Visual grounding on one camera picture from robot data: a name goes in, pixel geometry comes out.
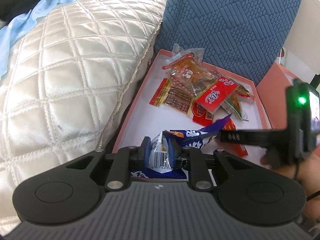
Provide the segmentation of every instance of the blue textured cushion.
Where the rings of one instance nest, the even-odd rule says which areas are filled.
[[[205,48],[204,62],[257,85],[273,64],[301,0],[168,0],[155,51]]]

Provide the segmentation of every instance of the black electronic device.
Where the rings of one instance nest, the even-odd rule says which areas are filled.
[[[287,128],[284,130],[221,130],[223,142],[256,145],[267,149],[272,167],[300,163],[319,145],[319,93],[299,79],[285,91]]]
[[[13,194],[22,223],[5,239],[312,239],[296,224],[306,203],[296,181],[225,151],[174,150],[188,181],[130,177],[145,165],[148,137],[140,147],[93,151],[27,179]]]

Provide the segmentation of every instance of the white quilted bedspread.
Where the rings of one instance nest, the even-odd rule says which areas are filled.
[[[113,135],[145,72],[141,61],[152,56],[165,3],[58,6],[11,49],[0,81],[1,235],[19,223],[11,200],[19,183],[94,150],[105,127],[104,141]]]

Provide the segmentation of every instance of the green led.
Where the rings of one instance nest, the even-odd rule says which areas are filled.
[[[298,98],[298,101],[299,101],[299,103],[302,104],[302,105],[304,105],[304,104],[307,102],[307,100],[306,100],[305,98],[303,98],[303,97],[299,97],[299,98]]]

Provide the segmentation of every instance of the device screen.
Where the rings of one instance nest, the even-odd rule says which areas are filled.
[[[309,91],[309,102],[311,110],[311,130],[320,130],[320,104],[319,97]]]

